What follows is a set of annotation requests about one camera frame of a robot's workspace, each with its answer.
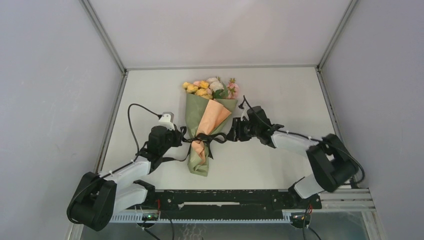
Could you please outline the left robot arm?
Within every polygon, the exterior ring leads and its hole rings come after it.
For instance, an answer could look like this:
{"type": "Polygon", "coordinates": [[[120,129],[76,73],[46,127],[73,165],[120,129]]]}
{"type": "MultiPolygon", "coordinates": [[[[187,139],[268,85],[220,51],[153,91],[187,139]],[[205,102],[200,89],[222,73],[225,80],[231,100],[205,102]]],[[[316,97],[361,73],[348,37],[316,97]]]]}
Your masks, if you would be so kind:
{"type": "Polygon", "coordinates": [[[66,209],[68,220],[100,231],[113,215],[131,206],[153,207],[157,200],[155,187],[141,177],[151,174],[161,163],[173,161],[164,154],[172,147],[180,147],[186,132],[185,126],[180,129],[154,126],[130,162],[105,173],[85,173],[66,209]]]}

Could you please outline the yellow flower stem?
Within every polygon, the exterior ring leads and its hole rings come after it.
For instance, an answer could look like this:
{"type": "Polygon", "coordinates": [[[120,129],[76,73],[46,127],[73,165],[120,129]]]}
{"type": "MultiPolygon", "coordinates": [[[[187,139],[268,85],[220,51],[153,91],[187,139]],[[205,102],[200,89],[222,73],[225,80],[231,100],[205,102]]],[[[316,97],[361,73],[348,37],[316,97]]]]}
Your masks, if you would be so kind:
{"type": "Polygon", "coordinates": [[[196,95],[209,100],[213,99],[213,91],[210,88],[210,84],[205,80],[195,81],[193,83],[184,82],[182,88],[187,94],[196,95]]]}

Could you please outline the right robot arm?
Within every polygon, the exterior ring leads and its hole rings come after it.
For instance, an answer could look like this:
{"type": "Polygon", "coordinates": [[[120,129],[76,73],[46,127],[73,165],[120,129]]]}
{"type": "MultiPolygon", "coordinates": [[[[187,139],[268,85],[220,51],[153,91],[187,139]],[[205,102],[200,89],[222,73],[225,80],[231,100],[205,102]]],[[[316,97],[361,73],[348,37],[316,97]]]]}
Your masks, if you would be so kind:
{"type": "Polygon", "coordinates": [[[302,208],[313,195],[334,192],[358,172],[364,172],[337,135],[330,133],[323,138],[314,138],[285,130],[281,124],[272,124],[260,106],[244,108],[241,117],[233,118],[227,134],[227,140],[231,142],[246,142],[251,138],[308,160],[312,173],[288,189],[289,203],[295,208],[302,208]]]}

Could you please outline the black printed ribbon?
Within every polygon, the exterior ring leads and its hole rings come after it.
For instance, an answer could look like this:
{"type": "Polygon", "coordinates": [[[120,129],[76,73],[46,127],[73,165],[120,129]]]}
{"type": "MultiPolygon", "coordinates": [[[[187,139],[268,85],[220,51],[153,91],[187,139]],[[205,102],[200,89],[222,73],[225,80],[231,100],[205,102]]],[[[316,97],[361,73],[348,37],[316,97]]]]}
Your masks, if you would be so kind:
{"type": "Polygon", "coordinates": [[[187,127],[186,126],[180,127],[178,133],[180,135],[180,140],[183,143],[192,143],[192,142],[195,142],[195,141],[203,142],[204,145],[206,147],[208,147],[208,156],[210,158],[213,158],[212,150],[211,150],[211,147],[210,147],[211,142],[216,141],[219,144],[224,144],[228,140],[227,135],[225,133],[222,133],[222,132],[212,134],[212,135],[206,135],[205,133],[199,133],[197,136],[195,136],[193,138],[185,138],[184,135],[187,133],[187,127]]]}

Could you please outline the pink rose stem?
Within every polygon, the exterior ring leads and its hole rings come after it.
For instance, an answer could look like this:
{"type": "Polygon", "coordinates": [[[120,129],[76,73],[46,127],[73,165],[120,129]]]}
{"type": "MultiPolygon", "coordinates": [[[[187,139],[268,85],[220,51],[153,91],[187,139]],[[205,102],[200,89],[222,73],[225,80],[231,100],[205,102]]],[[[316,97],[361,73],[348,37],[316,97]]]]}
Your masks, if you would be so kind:
{"type": "Polygon", "coordinates": [[[236,99],[240,92],[240,87],[236,83],[235,78],[231,78],[227,85],[227,99],[236,99]]]}

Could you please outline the green orange wrapping paper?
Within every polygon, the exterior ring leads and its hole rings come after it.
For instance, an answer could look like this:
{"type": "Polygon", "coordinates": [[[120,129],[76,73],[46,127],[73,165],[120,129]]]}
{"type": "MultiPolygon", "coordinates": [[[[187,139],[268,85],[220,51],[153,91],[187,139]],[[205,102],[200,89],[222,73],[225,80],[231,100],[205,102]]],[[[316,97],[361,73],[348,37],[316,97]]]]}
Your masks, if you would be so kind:
{"type": "MultiPolygon", "coordinates": [[[[194,94],[186,94],[185,124],[189,139],[203,133],[206,135],[223,133],[222,130],[231,118],[238,101],[236,99],[206,99],[194,94]]],[[[206,177],[209,173],[209,149],[203,142],[190,143],[188,170],[190,173],[206,177]]]]}

